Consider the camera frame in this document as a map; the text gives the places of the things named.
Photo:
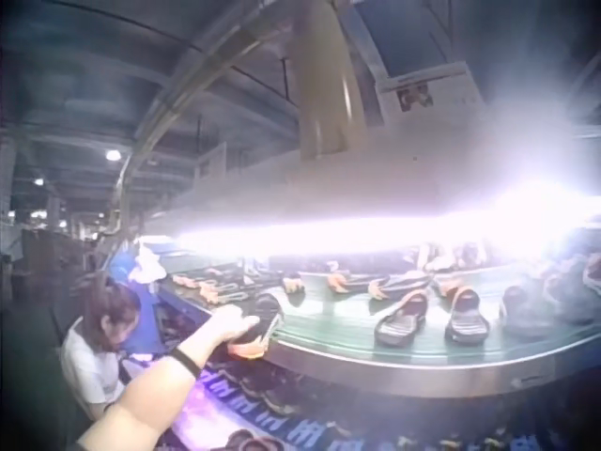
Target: pillar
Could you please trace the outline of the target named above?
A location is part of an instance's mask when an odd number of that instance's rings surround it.
[[[15,168],[17,149],[12,138],[2,136],[0,139],[0,220],[5,223],[10,211],[12,175]]]
[[[336,11],[327,0],[295,6],[290,56],[299,93],[300,155],[312,160],[360,148],[363,105]]]
[[[15,168],[15,142],[8,136],[0,137],[0,253],[10,246],[12,234],[8,233],[8,213],[12,194],[12,176]]]
[[[58,231],[58,223],[60,222],[60,199],[54,195],[50,195],[48,197],[46,211],[48,214],[48,230],[52,230],[53,232]]]

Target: shoe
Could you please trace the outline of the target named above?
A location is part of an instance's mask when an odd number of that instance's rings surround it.
[[[438,278],[432,279],[432,288],[443,299],[451,302],[457,291],[464,287],[465,283],[460,278]]]
[[[284,274],[281,271],[269,271],[262,268],[248,268],[244,275],[262,289],[282,287],[287,294],[304,291],[301,275],[297,272]]]
[[[435,257],[424,265],[424,270],[428,272],[454,272],[458,269],[454,256]]]
[[[298,380],[289,373],[282,374],[275,388],[263,394],[263,400],[274,413],[290,416],[301,411],[301,400],[305,397],[299,390]]]
[[[592,254],[582,274],[584,285],[601,296],[601,254]]]
[[[484,246],[478,242],[467,242],[460,249],[457,259],[459,270],[475,270],[482,268],[486,262]]]
[[[253,438],[253,433],[248,429],[240,429],[233,432],[229,438],[227,439],[227,444],[225,445],[225,449],[239,449],[239,447],[244,443]]]
[[[225,368],[228,364],[232,362],[232,357],[227,352],[227,347],[225,345],[220,345],[215,349],[215,351],[212,354],[210,354],[207,362],[205,363],[205,366],[208,369],[217,371],[219,369]]]
[[[223,365],[217,372],[230,382],[240,383],[249,371],[250,367],[247,361],[233,360]]]
[[[505,290],[499,307],[499,320],[503,330],[523,338],[540,338],[553,329],[553,321],[545,315],[544,306],[535,305],[523,287]]]
[[[582,284],[582,276],[554,274],[543,287],[543,298],[555,309],[557,318],[575,325],[586,325],[594,321],[598,298]]]
[[[286,294],[304,293],[301,275],[297,272],[291,272],[282,277],[282,288]]]
[[[238,448],[226,448],[228,451],[284,451],[284,445],[271,437],[259,437],[257,439],[247,440]]]
[[[328,274],[328,287],[336,294],[365,293],[369,284],[375,278],[373,275],[351,275],[350,272],[334,272]]]
[[[248,397],[258,398],[263,392],[275,388],[278,384],[277,366],[266,364],[261,360],[253,362],[262,365],[242,378],[240,388]]]
[[[273,437],[260,437],[259,440],[269,447],[269,451],[285,451],[285,446],[278,439]]]
[[[245,359],[258,359],[267,351],[270,338],[284,314],[278,300],[273,295],[264,293],[258,297],[248,315],[259,317],[259,323],[240,338],[228,343],[227,349],[231,354]]]
[[[173,280],[174,284],[179,285],[180,287],[198,288],[196,281],[185,274],[173,274],[171,276],[171,280]]]
[[[424,327],[427,310],[428,298],[423,289],[416,289],[406,294],[398,308],[376,325],[376,342],[396,347],[411,343],[415,335]]]
[[[451,304],[451,318],[445,337],[461,345],[480,345],[490,333],[490,324],[480,313],[480,297],[470,287],[455,291]]]
[[[409,271],[403,275],[388,276],[372,280],[367,292],[373,299],[400,301],[414,289],[424,289],[430,283],[430,276],[422,271]]]
[[[248,276],[242,275],[236,280],[230,278],[223,284],[203,285],[200,287],[200,295],[211,305],[223,305],[249,301],[263,289]]]

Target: white shirt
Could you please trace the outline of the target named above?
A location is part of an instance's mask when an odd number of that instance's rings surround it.
[[[123,392],[119,365],[114,352],[94,352],[77,332],[78,318],[70,327],[61,348],[63,376],[77,401],[92,417],[88,404],[104,404],[118,400]]]

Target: sign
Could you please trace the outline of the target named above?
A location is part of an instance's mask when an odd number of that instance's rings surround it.
[[[388,124],[415,117],[456,122],[479,116],[485,110],[465,62],[390,78],[378,83],[377,90]]]

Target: slide sandal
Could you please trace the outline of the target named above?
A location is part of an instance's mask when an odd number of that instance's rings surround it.
[[[424,290],[416,289],[406,294],[396,310],[376,325],[376,341],[385,346],[408,345],[424,327],[427,310],[428,298]]]

